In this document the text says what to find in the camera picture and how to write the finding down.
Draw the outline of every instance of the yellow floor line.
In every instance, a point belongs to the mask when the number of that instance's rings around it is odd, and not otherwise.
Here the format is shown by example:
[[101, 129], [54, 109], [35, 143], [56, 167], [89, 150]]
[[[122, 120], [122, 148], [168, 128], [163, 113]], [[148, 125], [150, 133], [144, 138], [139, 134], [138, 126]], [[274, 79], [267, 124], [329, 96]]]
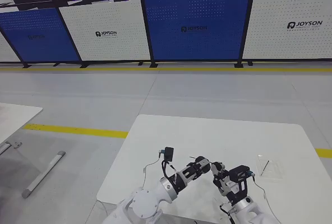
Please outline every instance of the yellow floor line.
[[24, 129], [27, 130], [42, 130], [44, 132], [58, 132], [69, 134], [84, 134], [88, 136], [102, 136], [110, 138], [126, 138], [128, 132], [121, 132], [118, 130], [101, 130], [90, 128], [75, 128], [75, 127], [63, 127], [55, 125], [42, 125], [42, 124], [27, 124]]
[[332, 158], [332, 150], [327, 150], [324, 148], [316, 148], [316, 152], [319, 157], [322, 158]]
[[[27, 124], [24, 127], [24, 129], [40, 130], [40, 131], [44, 131], [44, 132], [83, 134], [83, 135], [87, 135], [87, 136], [102, 136], [102, 137], [109, 137], [109, 138], [126, 138], [127, 134], [128, 134], [128, 132], [121, 132], [118, 130], [75, 128], [75, 127], [63, 127], [63, 126], [43, 125], [43, 124]], [[319, 157], [332, 158], [332, 150], [316, 148], [316, 152]]]
[[191, 72], [332, 72], [332, 68], [198, 68], [198, 67], [122, 67], [122, 68], [0, 68], [0, 71], [191, 71]]

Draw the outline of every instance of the cable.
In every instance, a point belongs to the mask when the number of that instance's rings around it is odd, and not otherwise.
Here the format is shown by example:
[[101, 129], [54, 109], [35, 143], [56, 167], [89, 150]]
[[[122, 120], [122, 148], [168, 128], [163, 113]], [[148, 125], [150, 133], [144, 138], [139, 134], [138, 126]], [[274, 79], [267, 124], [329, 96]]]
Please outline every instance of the cable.
[[142, 184], [142, 188], [144, 188], [144, 186], [145, 186], [145, 182], [146, 182], [146, 168], [147, 168], [148, 166], [151, 166], [151, 165], [157, 163], [157, 162], [160, 160], [160, 157], [161, 157], [161, 153], [159, 153], [159, 158], [156, 160], [156, 162], [153, 162], [152, 164], [147, 164], [147, 165], [144, 167], [145, 178], [144, 178], [144, 183]]
[[226, 213], [228, 215], [228, 218], [229, 218], [229, 221], [231, 222], [231, 224], [234, 224], [234, 220], [233, 220], [231, 214], [222, 208], [222, 206], [224, 204], [226, 204], [226, 203], [223, 203], [223, 204], [220, 205], [220, 209], [221, 209], [222, 212], [224, 212], [224, 213]]
[[108, 216], [109, 216], [109, 213], [108, 213], [108, 211], [106, 210], [106, 207], [105, 207], [104, 203], [103, 203], [102, 201], [100, 201], [100, 200], [96, 200], [96, 201], [101, 203], [101, 205], [104, 207], [104, 210], [105, 210], [105, 212], [106, 212], [106, 217], [108, 217]]
[[271, 206], [270, 206], [270, 204], [269, 204], [269, 202], [268, 202], [268, 199], [267, 199], [266, 190], [263, 189], [262, 187], [260, 187], [260, 186], [256, 183], [256, 180], [255, 180], [255, 177], [254, 177], [254, 176], [253, 176], [253, 182], [255, 182], [256, 186], [258, 186], [259, 188], [261, 188], [261, 189], [263, 190], [263, 196], [264, 196], [264, 198], [266, 199], [266, 202], [267, 202], [267, 204], [268, 204], [269, 209], [271, 210], [271, 212], [272, 212], [273, 216], [276, 218], [276, 220], [277, 220], [280, 224], [282, 224], [282, 223], [279, 221], [279, 219], [277, 218], [277, 216], [274, 214], [274, 212], [272, 211], [272, 208], [271, 208]]
[[[175, 171], [175, 179], [174, 179], [174, 181], [172, 181], [171, 180], [171, 178], [169, 177], [169, 176], [167, 176], [167, 174], [166, 174], [166, 166], [167, 166], [167, 164], [173, 169], [173, 171]], [[162, 162], [161, 162], [161, 167], [162, 167], [162, 172], [164, 173], [164, 176], [165, 176], [165, 178], [168, 180], [168, 181], [170, 181], [170, 183], [174, 183], [174, 184], [176, 184], [176, 180], [177, 180], [177, 170], [168, 162], [168, 161], [166, 161], [166, 160], [163, 160]]]

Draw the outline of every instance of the clear plastic tray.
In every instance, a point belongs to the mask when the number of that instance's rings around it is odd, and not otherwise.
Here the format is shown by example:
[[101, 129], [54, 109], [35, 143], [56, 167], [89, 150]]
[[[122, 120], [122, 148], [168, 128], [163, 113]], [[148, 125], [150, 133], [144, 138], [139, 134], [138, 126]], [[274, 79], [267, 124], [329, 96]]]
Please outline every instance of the clear plastic tray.
[[267, 156], [258, 155], [257, 170], [261, 178], [282, 179], [279, 161]]

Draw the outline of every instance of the panel post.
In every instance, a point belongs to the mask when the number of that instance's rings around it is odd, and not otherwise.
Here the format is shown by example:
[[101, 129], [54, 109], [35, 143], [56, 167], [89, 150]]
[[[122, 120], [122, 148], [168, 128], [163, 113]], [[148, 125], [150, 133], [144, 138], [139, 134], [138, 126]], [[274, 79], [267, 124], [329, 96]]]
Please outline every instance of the panel post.
[[246, 45], [248, 24], [250, 24], [252, 5], [253, 5], [253, 0], [248, 0], [247, 11], [246, 11], [246, 18], [245, 18], [245, 25], [243, 27], [241, 48], [239, 50], [239, 57], [238, 57], [237, 64], [234, 64], [235, 68], [243, 68], [242, 59], [243, 59], [243, 52], [245, 50], [245, 45]]
[[153, 52], [153, 46], [151, 43], [149, 21], [147, 20], [147, 11], [146, 11], [145, 0], [141, 0], [141, 8], [142, 8], [142, 15], [144, 16], [147, 43], [149, 45], [149, 52], [150, 52], [150, 59], [151, 59], [150, 68], [157, 68], [158, 64], [156, 64], [155, 59], [154, 59], [154, 52]]

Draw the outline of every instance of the small black object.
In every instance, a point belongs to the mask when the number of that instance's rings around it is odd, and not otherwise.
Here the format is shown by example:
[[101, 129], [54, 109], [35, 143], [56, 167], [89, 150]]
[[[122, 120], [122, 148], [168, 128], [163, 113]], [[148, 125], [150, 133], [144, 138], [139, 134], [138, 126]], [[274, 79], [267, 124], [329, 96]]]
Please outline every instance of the small black object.
[[243, 68], [242, 62], [238, 62], [237, 64], [234, 64], [235, 68]]
[[269, 161], [267, 162], [267, 164], [266, 164], [265, 167], [263, 168], [263, 170], [262, 170], [262, 174], [263, 174], [263, 172], [265, 171], [265, 169], [266, 169], [268, 163], [269, 163]]
[[172, 158], [173, 158], [173, 148], [166, 147], [164, 153], [164, 161], [172, 162]]
[[150, 68], [157, 68], [158, 65], [159, 65], [159, 64], [156, 64], [156, 63], [151, 62]]
[[90, 65], [88, 62], [82, 62], [80, 68], [87, 68]]

